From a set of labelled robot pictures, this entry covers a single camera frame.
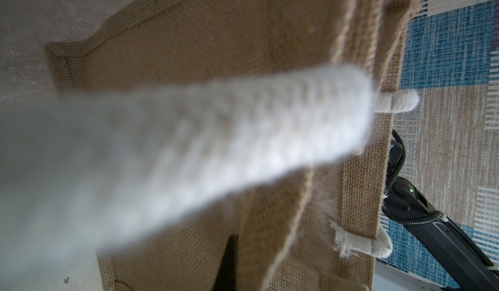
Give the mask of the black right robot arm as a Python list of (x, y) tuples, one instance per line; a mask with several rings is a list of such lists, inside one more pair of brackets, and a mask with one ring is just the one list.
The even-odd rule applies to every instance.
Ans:
[(405, 145), (392, 131), (382, 213), (409, 231), (459, 285), (458, 290), (498, 290), (498, 268), (460, 226), (434, 208), (400, 176)]

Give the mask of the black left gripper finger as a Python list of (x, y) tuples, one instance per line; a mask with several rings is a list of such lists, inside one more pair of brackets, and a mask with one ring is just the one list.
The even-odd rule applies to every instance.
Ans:
[(239, 235), (229, 236), (212, 291), (237, 290), (238, 239)]

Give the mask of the burlap tote bag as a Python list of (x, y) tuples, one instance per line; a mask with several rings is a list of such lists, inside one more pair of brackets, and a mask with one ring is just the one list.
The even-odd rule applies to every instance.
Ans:
[(1, 0), (1, 289), (371, 290), (421, 0)]

